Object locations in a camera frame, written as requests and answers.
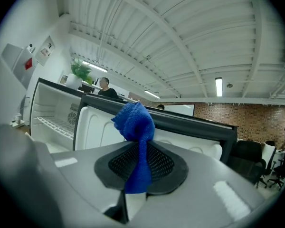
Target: cup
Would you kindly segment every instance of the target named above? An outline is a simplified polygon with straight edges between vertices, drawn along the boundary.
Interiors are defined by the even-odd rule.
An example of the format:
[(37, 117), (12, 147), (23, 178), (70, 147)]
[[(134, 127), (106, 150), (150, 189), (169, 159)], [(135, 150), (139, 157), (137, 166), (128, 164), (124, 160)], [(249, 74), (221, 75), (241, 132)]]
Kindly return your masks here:
[(15, 122), (17, 123), (17, 124), (19, 124), (20, 123), (20, 121), (21, 121), (21, 114), (20, 113), (17, 113), (16, 114), (16, 116), (15, 116)]

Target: white ceiling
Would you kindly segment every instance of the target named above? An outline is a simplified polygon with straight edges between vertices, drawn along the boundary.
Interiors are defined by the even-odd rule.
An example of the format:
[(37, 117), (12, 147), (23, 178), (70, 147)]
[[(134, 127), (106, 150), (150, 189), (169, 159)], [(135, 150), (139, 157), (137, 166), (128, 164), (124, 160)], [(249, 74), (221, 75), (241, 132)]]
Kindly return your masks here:
[(285, 26), (266, 0), (57, 0), (71, 53), (161, 101), (285, 104)]

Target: fridge shelf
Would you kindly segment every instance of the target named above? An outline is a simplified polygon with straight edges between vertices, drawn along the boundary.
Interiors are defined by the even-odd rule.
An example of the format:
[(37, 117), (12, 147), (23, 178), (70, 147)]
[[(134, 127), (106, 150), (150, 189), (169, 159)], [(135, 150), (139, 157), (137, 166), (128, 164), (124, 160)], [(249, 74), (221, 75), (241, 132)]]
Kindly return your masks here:
[(37, 117), (39, 121), (41, 121), (44, 125), (51, 128), (55, 132), (73, 140), (74, 138), (74, 126), (57, 119), (54, 116), (44, 116), (44, 117)]

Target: ceiling light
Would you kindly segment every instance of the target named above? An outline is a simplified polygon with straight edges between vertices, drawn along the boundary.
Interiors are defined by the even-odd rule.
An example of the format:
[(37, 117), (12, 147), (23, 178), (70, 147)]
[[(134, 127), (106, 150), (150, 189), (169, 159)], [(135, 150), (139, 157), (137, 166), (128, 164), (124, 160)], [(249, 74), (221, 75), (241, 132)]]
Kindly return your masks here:
[(155, 94), (152, 94), (152, 93), (150, 93), (149, 91), (147, 91), (147, 90), (145, 90), (145, 92), (147, 93), (147, 94), (150, 94), (150, 95), (152, 95), (152, 96), (154, 96), (155, 98), (157, 98), (157, 99), (160, 99), (160, 97), (158, 97), (157, 95), (155, 95)]
[(104, 68), (102, 68), (102, 67), (96, 66), (96, 65), (94, 65), (94, 64), (91, 64), (91, 63), (88, 63), (88, 62), (85, 62), (85, 61), (83, 61), (82, 64), (89, 65), (90, 67), (96, 68), (96, 69), (98, 69), (98, 70), (100, 70), (100, 71), (103, 71), (103, 72), (105, 72), (105, 73), (108, 71), (108, 70), (106, 70), (106, 69), (104, 69)]
[(217, 96), (221, 97), (223, 95), (223, 79), (222, 78), (216, 78), (215, 84), (217, 86)]

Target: blue cloth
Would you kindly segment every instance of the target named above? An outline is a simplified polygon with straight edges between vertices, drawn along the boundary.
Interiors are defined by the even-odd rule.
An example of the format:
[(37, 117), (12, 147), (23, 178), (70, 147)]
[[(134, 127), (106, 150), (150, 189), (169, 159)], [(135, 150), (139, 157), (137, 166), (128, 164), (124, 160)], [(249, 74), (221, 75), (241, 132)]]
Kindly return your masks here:
[(152, 140), (154, 136), (153, 119), (147, 109), (137, 102), (127, 103), (112, 121), (126, 140), (139, 142), (138, 164), (125, 184), (125, 192), (146, 192), (152, 183), (151, 170), (147, 163), (147, 141)]

